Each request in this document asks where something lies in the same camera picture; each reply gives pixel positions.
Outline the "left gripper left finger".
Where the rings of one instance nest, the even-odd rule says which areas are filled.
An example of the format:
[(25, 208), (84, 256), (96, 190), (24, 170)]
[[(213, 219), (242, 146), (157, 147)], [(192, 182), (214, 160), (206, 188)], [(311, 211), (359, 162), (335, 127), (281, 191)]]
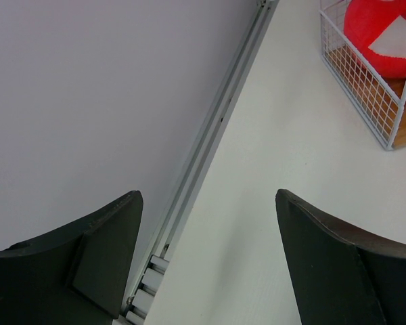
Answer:
[(119, 318), (143, 212), (140, 191), (0, 251), (0, 324)]

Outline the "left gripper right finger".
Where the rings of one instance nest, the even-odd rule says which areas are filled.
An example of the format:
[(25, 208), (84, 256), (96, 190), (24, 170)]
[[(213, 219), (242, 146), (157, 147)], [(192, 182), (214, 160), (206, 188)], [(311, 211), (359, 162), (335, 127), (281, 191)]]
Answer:
[(406, 244), (284, 189), (277, 220), (302, 324), (406, 324)]

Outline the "red shark plush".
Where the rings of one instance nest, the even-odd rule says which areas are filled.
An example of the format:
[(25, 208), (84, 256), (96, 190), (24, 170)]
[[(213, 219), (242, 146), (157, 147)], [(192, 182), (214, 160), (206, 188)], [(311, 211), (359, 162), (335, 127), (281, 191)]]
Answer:
[(406, 78), (406, 0), (351, 1), (343, 33), (384, 78)]

